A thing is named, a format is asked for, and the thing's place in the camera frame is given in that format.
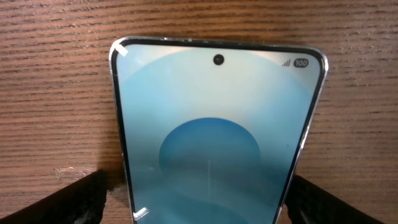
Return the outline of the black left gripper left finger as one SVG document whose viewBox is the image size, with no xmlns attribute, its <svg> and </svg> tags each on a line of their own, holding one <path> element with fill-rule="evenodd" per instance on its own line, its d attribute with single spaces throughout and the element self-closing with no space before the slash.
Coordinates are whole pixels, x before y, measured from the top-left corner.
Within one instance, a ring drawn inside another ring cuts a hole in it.
<svg viewBox="0 0 398 224">
<path fill-rule="evenodd" d="M 103 218 L 106 194 L 106 175 L 103 170 L 97 170 L 1 218 L 1 224 L 99 224 Z"/>
</svg>

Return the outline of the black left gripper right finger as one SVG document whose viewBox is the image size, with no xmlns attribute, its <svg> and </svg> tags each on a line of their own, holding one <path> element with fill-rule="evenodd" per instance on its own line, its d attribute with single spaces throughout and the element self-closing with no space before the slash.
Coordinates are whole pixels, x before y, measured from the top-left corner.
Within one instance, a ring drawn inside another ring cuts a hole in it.
<svg viewBox="0 0 398 224">
<path fill-rule="evenodd" d="M 295 175 L 285 205 L 292 224 L 383 224 Z"/>
</svg>

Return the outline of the blue screen smartphone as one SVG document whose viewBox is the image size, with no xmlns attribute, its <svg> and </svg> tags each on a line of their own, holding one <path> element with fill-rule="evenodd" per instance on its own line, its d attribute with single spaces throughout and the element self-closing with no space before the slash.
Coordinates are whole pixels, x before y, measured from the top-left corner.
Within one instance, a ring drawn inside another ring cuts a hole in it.
<svg viewBox="0 0 398 224">
<path fill-rule="evenodd" d="M 329 69 L 313 47 L 128 36 L 109 69 L 134 223 L 276 223 Z"/>
</svg>

